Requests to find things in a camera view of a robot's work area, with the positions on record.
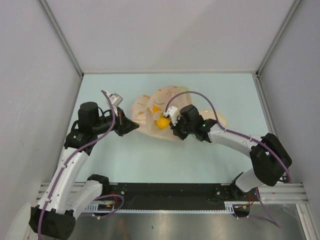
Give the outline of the translucent orange plastic bag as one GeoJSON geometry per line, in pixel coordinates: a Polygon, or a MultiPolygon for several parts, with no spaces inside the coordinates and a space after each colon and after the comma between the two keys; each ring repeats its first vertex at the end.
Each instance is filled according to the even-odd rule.
{"type": "Polygon", "coordinates": [[[139,124],[139,132],[158,139],[179,141],[179,137],[173,134],[170,127],[160,129],[157,121],[163,116],[167,104],[177,107],[179,110],[192,104],[189,93],[174,98],[179,93],[186,92],[186,86],[168,85],[156,90],[152,95],[139,96],[131,106],[131,120],[139,124]]]}

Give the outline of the cream ceramic plate leaf motif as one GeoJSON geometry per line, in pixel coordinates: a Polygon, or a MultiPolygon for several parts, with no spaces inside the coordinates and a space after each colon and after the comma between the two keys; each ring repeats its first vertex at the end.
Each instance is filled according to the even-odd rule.
{"type": "Polygon", "coordinates": [[[216,118],[216,116],[215,116],[215,114],[214,114],[214,111],[213,110],[209,110],[209,109],[205,109],[205,110],[200,110],[199,111],[199,114],[202,116],[202,118],[203,118],[203,123],[201,124],[201,127],[200,127],[200,129],[202,130],[204,127],[203,127],[203,125],[204,125],[204,123],[207,121],[207,119],[213,119],[213,120],[217,120],[217,118],[218,118],[218,120],[219,120],[219,122],[223,125],[223,126],[225,126],[225,127],[229,127],[229,123],[228,123],[228,120],[227,120],[227,118],[223,115],[223,114],[221,114],[220,112],[216,112],[216,114],[217,114],[217,118],[216,118]]]}

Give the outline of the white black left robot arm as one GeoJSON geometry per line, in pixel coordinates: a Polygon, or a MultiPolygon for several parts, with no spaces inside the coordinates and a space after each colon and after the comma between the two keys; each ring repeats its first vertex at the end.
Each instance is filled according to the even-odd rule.
{"type": "Polygon", "coordinates": [[[78,119],[65,139],[56,172],[37,205],[31,208],[29,226],[34,233],[66,240],[90,203],[96,198],[105,200],[110,196],[109,178],[98,174],[92,174],[81,190],[71,194],[76,178],[98,140],[112,131],[122,137],[139,128],[118,106],[112,105],[107,113],[108,116],[92,101],[80,105],[78,119]]]}

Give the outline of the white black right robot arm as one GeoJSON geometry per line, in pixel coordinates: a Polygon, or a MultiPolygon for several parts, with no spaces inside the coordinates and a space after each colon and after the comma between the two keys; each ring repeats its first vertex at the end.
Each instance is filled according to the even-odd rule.
{"type": "Polygon", "coordinates": [[[171,106],[164,116],[170,119],[173,135],[181,140],[193,135],[201,142],[223,145],[250,158],[251,169],[217,190],[218,198],[242,201],[256,187],[275,186],[292,165],[291,157],[272,133],[255,137],[230,130],[216,119],[204,119],[192,104],[182,109],[171,106]]]}

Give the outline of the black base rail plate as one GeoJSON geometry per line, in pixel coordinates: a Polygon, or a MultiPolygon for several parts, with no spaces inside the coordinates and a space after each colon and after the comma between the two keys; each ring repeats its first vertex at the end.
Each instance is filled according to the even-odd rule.
{"type": "Polygon", "coordinates": [[[258,203],[255,190],[236,190],[228,183],[117,183],[110,184],[104,197],[116,207],[124,198],[122,210],[129,211],[206,211],[222,210],[226,202],[236,205],[258,203]]]}

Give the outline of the yellow fake lemon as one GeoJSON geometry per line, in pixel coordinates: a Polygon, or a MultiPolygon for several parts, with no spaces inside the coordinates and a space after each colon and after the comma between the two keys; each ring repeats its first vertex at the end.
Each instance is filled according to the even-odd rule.
{"type": "Polygon", "coordinates": [[[170,126],[170,122],[171,120],[169,118],[161,116],[158,120],[156,120],[155,123],[160,130],[164,130],[165,128],[170,126]]]}

